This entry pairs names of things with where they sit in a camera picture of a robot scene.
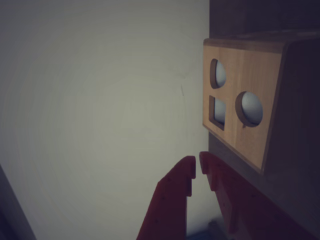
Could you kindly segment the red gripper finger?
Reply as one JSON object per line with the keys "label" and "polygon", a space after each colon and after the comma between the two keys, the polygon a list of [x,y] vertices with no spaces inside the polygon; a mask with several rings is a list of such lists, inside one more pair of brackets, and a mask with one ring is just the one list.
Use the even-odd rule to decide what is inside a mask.
{"label": "red gripper finger", "polygon": [[187,233],[187,198],[192,196],[196,158],[182,158],[156,185],[138,240],[184,240]]}
{"label": "red gripper finger", "polygon": [[226,229],[236,240],[316,239],[223,160],[207,151],[199,159]]}

